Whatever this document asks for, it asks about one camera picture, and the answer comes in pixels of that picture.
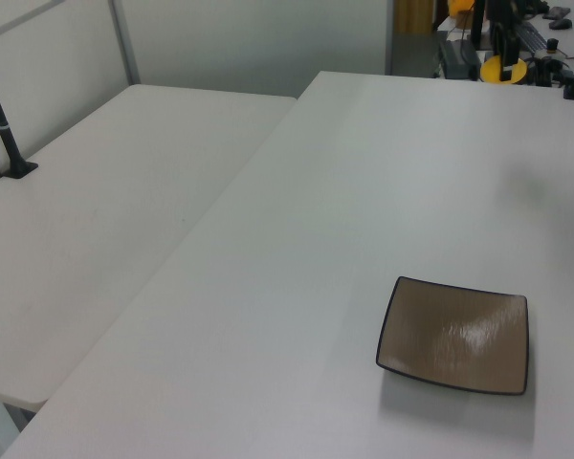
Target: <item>ceramic plate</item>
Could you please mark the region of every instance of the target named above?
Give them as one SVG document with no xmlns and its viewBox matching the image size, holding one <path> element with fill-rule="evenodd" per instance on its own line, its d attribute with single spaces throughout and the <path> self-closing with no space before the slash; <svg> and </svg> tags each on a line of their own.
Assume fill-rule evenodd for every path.
<svg viewBox="0 0 574 459">
<path fill-rule="evenodd" d="M 527 298 L 400 277 L 376 362 L 428 383 L 501 395 L 527 386 Z"/>
</svg>

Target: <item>white wall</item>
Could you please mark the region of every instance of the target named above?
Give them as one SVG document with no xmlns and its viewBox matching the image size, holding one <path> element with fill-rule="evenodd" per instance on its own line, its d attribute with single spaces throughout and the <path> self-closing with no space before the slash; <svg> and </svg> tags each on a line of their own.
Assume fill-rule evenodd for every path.
<svg viewBox="0 0 574 459">
<path fill-rule="evenodd" d="M 0 35 L 0 99 L 24 157 L 126 86 L 108 0 L 66 0 Z"/>
<path fill-rule="evenodd" d="M 298 97 L 321 70 L 383 74 L 391 49 L 393 0 L 116 4 L 146 84 Z"/>
</svg>

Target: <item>black pole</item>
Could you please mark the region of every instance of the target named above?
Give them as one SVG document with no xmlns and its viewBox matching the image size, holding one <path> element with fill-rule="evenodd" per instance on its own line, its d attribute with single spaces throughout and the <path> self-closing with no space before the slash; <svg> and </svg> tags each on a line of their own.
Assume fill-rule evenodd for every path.
<svg viewBox="0 0 574 459">
<path fill-rule="evenodd" d="M 9 127 L 9 122 L 2 109 L 2 104 L 0 103 L 0 137 L 2 143 L 4 144 L 7 154 L 11 159 L 11 169 L 5 172 L 3 175 L 5 177 L 11 177 L 13 179 L 21 179 L 25 177 L 30 172 L 38 167 L 38 164 L 28 163 L 19 153 L 19 148 L 17 148 L 17 142 L 12 136 L 11 128 Z"/>
<path fill-rule="evenodd" d="M 485 0 L 475 0 L 475 15 L 472 20 L 472 31 L 470 41 L 480 50 L 480 40 L 482 38 L 482 23 L 485 16 Z"/>
</svg>

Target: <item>pole base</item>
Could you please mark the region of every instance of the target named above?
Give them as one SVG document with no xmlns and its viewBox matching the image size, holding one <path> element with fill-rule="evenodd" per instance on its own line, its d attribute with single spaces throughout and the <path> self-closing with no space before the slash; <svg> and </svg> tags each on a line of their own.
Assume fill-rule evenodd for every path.
<svg viewBox="0 0 574 459">
<path fill-rule="evenodd" d="M 10 179 L 22 179 L 30 172 L 35 170 L 38 167 L 36 163 L 28 163 L 25 162 L 24 167 L 19 167 L 16 170 L 9 169 L 2 174 L 3 177 L 9 177 Z"/>
</svg>

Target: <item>white desk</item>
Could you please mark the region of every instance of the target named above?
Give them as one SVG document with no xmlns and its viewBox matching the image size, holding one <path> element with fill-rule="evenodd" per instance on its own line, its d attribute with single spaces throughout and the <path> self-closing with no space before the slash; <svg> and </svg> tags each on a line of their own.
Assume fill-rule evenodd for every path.
<svg viewBox="0 0 574 459">
<path fill-rule="evenodd" d="M 0 401 L 40 408 L 293 104 L 133 86 L 0 180 Z"/>
<path fill-rule="evenodd" d="M 569 7 L 572 9 L 571 13 L 566 17 L 572 21 L 572 29 L 565 31 L 551 31 L 548 24 L 551 22 L 548 19 L 543 19 L 543 14 L 538 14 L 529 22 L 538 29 L 540 35 L 544 38 L 557 38 L 559 40 L 559 48 L 568 56 L 574 57 L 574 0 L 548 0 L 549 6 L 558 7 Z M 445 21 L 438 27 L 439 32 L 448 32 L 448 39 L 457 40 L 461 39 L 462 30 L 455 28 L 455 20 L 448 17 Z M 483 27 L 483 32 L 488 31 L 488 22 L 485 22 Z M 574 60 L 568 60 L 568 63 L 572 69 L 574 69 Z"/>
<path fill-rule="evenodd" d="M 527 295 L 526 395 L 377 367 L 399 275 Z M 574 102 L 320 74 L 5 455 L 63 457 L 574 458 Z"/>
</svg>

